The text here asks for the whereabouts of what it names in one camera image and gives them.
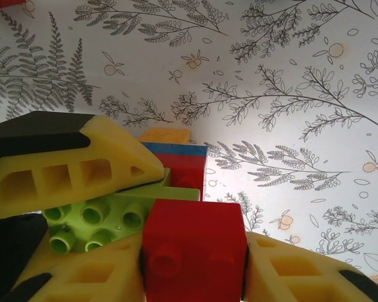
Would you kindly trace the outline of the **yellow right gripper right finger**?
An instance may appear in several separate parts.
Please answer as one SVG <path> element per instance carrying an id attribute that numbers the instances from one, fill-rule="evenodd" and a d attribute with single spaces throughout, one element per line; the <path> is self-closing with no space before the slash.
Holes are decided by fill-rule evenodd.
<path id="1" fill-rule="evenodd" d="M 340 260 L 248 232 L 244 301 L 378 301 L 378 285 Z"/>

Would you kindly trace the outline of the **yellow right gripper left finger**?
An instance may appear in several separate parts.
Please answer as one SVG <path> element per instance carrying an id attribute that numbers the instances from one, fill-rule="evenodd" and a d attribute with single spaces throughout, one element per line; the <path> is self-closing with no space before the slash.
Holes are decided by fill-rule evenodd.
<path id="1" fill-rule="evenodd" d="M 142 236 L 89 252 L 55 255 L 38 246 L 3 301 L 145 301 L 140 271 Z"/>

